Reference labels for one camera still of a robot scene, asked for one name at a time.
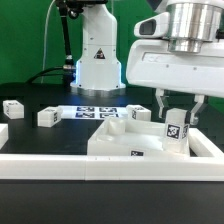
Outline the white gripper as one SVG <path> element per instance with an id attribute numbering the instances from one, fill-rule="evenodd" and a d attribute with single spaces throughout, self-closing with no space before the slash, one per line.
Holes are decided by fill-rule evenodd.
<path id="1" fill-rule="evenodd" d="M 224 41 L 204 43 L 199 53 L 169 52 L 167 48 L 164 40 L 135 41 L 126 78 L 130 84 L 157 88 L 161 119 L 169 109 L 165 90 L 196 94 L 190 111 L 190 124 L 196 125 L 207 106 L 207 96 L 224 98 Z"/>

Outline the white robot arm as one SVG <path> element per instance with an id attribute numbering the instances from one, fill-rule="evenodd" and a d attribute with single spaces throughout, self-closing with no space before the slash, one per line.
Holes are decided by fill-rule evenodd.
<path id="1" fill-rule="evenodd" d="M 191 93 L 196 105 L 207 96 L 224 98 L 224 0 L 147 0 L 156 16 L 137 23 L 130 49 L 127 81 L 156 90 L 160 117 L 166 113 L 167 90 Z M 122 88 L 116 60 L 116 19 L 105 6 L 84 9 L 83 51 L 71 86 L 87 94 Z"/>

